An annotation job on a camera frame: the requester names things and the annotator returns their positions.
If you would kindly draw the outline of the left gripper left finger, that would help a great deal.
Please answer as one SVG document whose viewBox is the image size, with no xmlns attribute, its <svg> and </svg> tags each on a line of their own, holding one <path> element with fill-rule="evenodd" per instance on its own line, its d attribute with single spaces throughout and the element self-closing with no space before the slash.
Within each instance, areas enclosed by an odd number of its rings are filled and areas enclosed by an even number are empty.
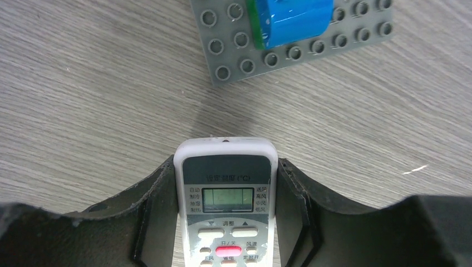
<svg viewBox="0 0 472 267">
<path fill-rule="evenodd" d="M 173 158 L 82 212 L 1 204 L 2 266 L 171 266 L 178 200 Z"/>
</svg>

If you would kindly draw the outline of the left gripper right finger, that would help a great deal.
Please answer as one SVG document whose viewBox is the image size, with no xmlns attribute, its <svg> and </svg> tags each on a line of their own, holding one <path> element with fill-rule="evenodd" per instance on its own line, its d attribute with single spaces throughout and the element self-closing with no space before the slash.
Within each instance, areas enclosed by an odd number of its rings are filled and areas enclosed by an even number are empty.
<svg viewBox="0 0 472 267">
<path fill-rule="evenodd" d="M 282 266 L 470 266 L 471 197 L 412 195 L 376 209 L 308 177 L 277 174 Z"/>
</svg>

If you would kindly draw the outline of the white remote control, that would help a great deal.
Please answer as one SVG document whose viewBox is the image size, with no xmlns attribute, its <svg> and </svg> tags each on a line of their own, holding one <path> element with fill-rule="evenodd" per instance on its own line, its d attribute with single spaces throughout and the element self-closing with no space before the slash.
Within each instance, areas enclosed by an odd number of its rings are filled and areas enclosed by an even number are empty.
<svg viewBox="0 0 472 267">
<path fill-rule="evenodd" d="M 186 266 L 272 266 L 278 152 L 261 137 L 189 139 L 176 149 Z"/>
</svg>

